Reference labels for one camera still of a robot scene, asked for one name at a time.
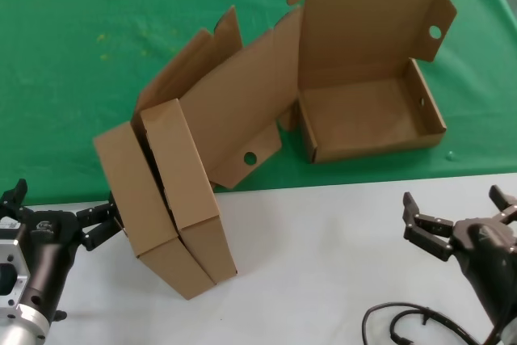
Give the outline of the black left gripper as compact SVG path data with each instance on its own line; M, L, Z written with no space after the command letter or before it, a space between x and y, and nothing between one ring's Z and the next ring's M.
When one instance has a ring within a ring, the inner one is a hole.
M35 309L47 320L65 320L58 309L65 282L74 265L78 247L94 250L121 231L121 216L113 195L108 202L76 213L24 209L27 182L1 196L1 218L9 217L25 227L28 240L29 279L20 303ZM85 228L93 226L88 232Z

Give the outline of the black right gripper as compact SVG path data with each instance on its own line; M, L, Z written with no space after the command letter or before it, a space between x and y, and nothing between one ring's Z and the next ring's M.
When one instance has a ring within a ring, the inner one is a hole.
M509 323L516 317L516 237L505 224L516 221L516 198L497 185L490 187L489 198L499 211L494 220L466 219L453 228L452 221L421 213L407 191L402 200L403 237L442 261L448 261L454 248L460 269L490 321Z

